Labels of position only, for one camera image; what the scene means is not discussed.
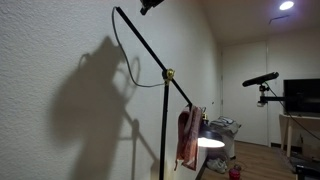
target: black metal pole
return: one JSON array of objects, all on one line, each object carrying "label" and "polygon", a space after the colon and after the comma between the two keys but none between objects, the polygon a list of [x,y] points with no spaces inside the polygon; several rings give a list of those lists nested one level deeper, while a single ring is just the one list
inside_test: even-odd
[{"label": "black metal pole", "polygon": [[160,146],[160,171],[159,180],[163,180],[164,161],[166,152],[166,131],[167,131],[167,114],[169,101],[169,83],[164,86],[163,111],[162,111],[162,130],[161,130],[161,146]]},{"label": "black metal pole", "polygon": [[[148,43],[144,40],[144,38],[141,36],[141,34],[139,33],[139,31],[134,27],[134,25],[132,24],[132,22],[130,21],[130,19],[127,17],[127,15],[122,11],[122,9],[120,7],[116,7],[117,12],[120,14],[120,16],[123,18],[123,20],[127,23],[127,25],[130,27],[130,29],[132,30],[132,32],[137,36],[137,38],[140,40],[140,42],[144,45],[144,47],[148,50],[148,52],[150,53],[150,55],[153,57],[153,59],[158,63],[158,65],[160,66],[160,68],[162,69],[162,71],[166,71],[167,68],[162,64],[162,62],[160,61],[160,59],[158,58],[158,56],[153,52],[153,50],[151,49],[151,47],[148,45]],[[188,105],[192,105],[191,101],[189,100],[189,98],[187,97],[187,95],[182,91],[182,89],[180,88],[180,86],[178,85],[178,83],[172,79],[172,83],[176,86],[176,88],[178,89],[178,91],[180,92],[180,94],[184,97],[184,99],[188,102]]]}]

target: towel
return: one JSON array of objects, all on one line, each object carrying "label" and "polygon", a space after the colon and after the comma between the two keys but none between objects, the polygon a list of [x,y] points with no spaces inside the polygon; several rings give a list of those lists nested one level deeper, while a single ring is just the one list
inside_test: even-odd
[{"label": "towel", "polygon": [[178,119],[178,146],[176,154],[177,169],[178,160],[183,160],[182,166],[191,170],[197,169],[198,161],[198,135],[201,124],[201,109],[192,106],[185,107]]}]

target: desk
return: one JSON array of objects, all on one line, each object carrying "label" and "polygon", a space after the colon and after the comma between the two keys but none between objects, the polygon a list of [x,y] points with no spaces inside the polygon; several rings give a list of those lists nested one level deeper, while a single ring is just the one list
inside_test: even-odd
[{"label": "desk", "polygon": [[[291,119],[290,116],[281,114],[280,113],[280,118],[284,117],[286,119],[285,122],[285,131],[284,135],[281,138],[281,149],[284,148],[284,142],[287,139],[287,157],[290,157],[291,153],[291,143],[292,143],[292,124],[293,120]],[[311,119],[311,120],[320,120],[319,117],[310,117],[310,116],[292,116],[294,119]]]}]

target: door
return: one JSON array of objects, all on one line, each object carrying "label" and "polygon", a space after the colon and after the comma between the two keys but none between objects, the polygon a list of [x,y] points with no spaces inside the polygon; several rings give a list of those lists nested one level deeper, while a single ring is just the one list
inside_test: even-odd
[{"label": "door", "polygon": [[266,74],[266,42],[223,48],[222,114],[241,128],[236,140],[268,145],[267,105],[258,107],[258,85],[243,87],[245,80]]}]

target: lamp shade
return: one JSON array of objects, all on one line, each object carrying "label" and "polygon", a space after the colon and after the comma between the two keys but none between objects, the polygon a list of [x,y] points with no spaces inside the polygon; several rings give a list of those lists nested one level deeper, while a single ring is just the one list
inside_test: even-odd
[{"label": "lamp shade", "polygon": [[198,146],[210,148],[219,148],[224,146],[222,136],[217,131],[212,130],[204,120],[202,121],[199,130]]}]

